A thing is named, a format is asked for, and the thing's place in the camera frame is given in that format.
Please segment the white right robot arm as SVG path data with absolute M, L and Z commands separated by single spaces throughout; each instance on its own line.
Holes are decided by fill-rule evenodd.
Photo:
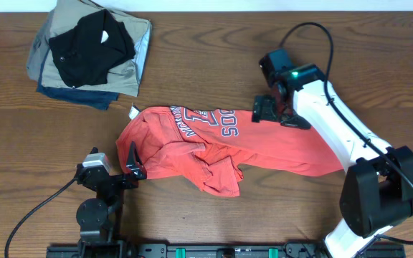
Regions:
M 342 219 L 315 250 L 316 257 L 400 257 L 404 243 L 386 232 L 413 216 L 413 152 L 393 148 L 340 100 L 314 64 L 260 63 L 272 90 L 257 96 L 253 122 L 316 130 L 340 161 L 346 178 Z

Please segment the red orange t-shirt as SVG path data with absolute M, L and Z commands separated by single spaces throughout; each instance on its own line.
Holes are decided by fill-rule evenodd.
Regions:
M 315 129 L 254 123 L 246 110 L 149 107 L 116 141 L 124 172 L 129 171 L 132 144 L 149 179 L 183 176 L 201 191 L 222 197 L 239 195 L 242 163 L 303 176 L 323 176 L 342 168 Z

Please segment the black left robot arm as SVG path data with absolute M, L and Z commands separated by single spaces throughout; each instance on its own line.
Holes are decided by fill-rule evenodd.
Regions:
M 136 144 L 131 143 L 124 164 L 128 173 L 111 175 L 107 156 L 93 148 L 77 165 L 75 179 L 79 185 L 96 193 L 95 198 L 83 201 L 77 209 L 80 226 L 78 242 L 80 257 L 131 257 L 133 250 L 124 240 L 118 240 L 125 190 L 138 188 L 147 179 L 146 169 L 138 156 Z

